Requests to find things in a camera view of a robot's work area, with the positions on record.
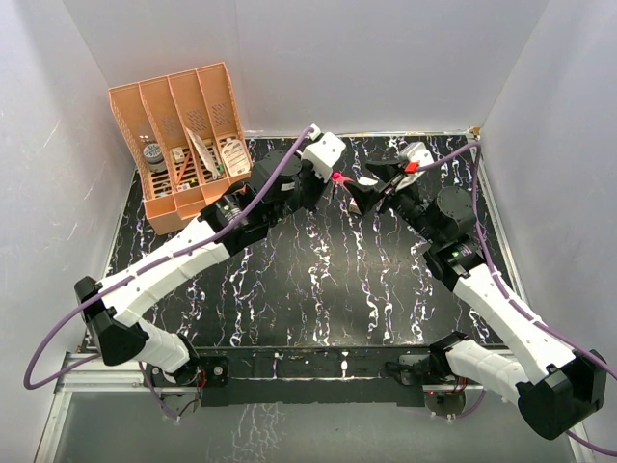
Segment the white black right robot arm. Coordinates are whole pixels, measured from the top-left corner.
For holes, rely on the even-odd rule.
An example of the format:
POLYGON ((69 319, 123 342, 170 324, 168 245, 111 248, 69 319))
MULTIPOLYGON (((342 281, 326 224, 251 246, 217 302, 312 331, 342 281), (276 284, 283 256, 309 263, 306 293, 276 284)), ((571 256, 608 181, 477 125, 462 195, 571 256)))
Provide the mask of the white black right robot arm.
POLYGON ((606 372, 596 352, 569 347, 523 304, 491 267, 472 236, 476 196, 445 187, 423 203, 413 186, 382 187, 344 181, 359 211, 376 204, 395 211, 430 244, 424 254, 433 276, 475 309, 510 349, 503 357, 469 336, 453 332, 432 343, 426 359, 409 367, 416 376, 444 383, 468 378, 516 405, 525 422, 553 440, 604 405, 606 372))

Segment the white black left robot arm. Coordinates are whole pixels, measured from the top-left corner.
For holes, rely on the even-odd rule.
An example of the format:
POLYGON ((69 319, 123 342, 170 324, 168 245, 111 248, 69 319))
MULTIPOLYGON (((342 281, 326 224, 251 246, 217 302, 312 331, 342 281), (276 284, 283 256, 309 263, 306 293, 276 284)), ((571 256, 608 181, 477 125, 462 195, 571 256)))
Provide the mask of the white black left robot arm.
POLYGON ((272 151, 154 252, 101 281, 78 281, 83 319, 104 364, 143 362, 179 385, 193 382, 201 369, 194 346, 146 321, 145 313, 203 270, 264 239, 282 219, 314 210, 330 183, 347 190, 359 210, 374 206, 383 180, 335 172, 340 156, 339 149, 272 151))

